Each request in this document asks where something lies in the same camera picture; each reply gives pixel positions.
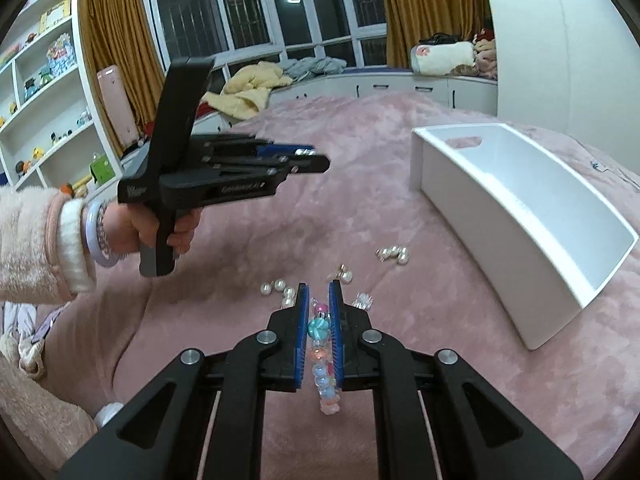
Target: white box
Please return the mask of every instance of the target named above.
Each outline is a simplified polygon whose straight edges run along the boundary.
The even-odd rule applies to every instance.
[[[415,128],[410,181],[471,252],[530,350],[598,295],[638,241],[591,184],[506,124]]]

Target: white cuff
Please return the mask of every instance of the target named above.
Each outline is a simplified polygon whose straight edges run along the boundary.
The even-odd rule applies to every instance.
[[[95,288],[95,264],[82,246],[82,200],[69,200],[62,206],[58,223],[58,262],[73,294]]]

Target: pink fuzzy sleeve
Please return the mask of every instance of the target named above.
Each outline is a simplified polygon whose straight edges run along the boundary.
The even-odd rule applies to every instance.
[[[73,299],[56,240],[68,197],[55,189],[0,188],[0,300],[64,303]]]

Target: white bookshelf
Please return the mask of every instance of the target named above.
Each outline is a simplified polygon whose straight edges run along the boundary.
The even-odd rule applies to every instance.
[[[6,120],[0,126],[0,173],[6,175],[8,185],[15,190],[27,186],[60,187],[89,175],[94,153],[107,153],[116,177],[93,190],[88,196],[91,199],[122,176],[122,167],[96,117],[93,97],[86,91],[88,74],[82,64],[79,22],[74,15],[78,0],[71,0],[71,15],[38,33],[41,16],[62,1],[35,0],[27,4],[0,44],[0,53],[17,42],[22,45],[21,51],[0,68],[0,117]],[[36,38],[26,43],[32,32],[37,33]],[[26,100],[25,81],[34,78],[39,84],[40,69],[47,65],[47,49],[63,33],[69,34],[78,63]],[[12,102],[18,107],[14,114],[9,110]],[[78,127],[78,118],[87,109],[93,119]],[[52,133],[66,136],[53,144]],[[43,149],[45,155],[33,161],[28,172],[19,178],[16,164],[32,161],[35,148]]]

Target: pink blanket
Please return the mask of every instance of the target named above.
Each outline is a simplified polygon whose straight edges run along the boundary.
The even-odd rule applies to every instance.
[[[261,296],[261,283],[305,281],[325,298],[327,275],[344,263],[354,275],[345,299],[369,292],[374,326],[418,351],[456,349],[593,479],[640,411],[640,253],[632,252],[580,316],[527,351],[442,216],[408,190],[411,127],[487,120],[414,93],[295,100],[236,125],[311,142],[332,167],[290,177],[274,198],[206,210],[193,251],[167,278],[141,278],[136,257],[101,272],[98,291],[78,298],[49,335],[44,385],[95,414],[130,399],[183,348],[223,351],[263,329],[280,298]],[[583,174],[640,230],[640,195],[629,183],[640,182],[635,175],[624,176],[599,153],[612,171],[596,172],[592,155],[572,138],[519,129]],[[375,256],[396,243],[409,247],[407,266]],[[341,412],[325,416],[308,372],[298,394],[267,397],[262,477],[322,470],[335,480],[375,478],[370,395],[345,394]]]

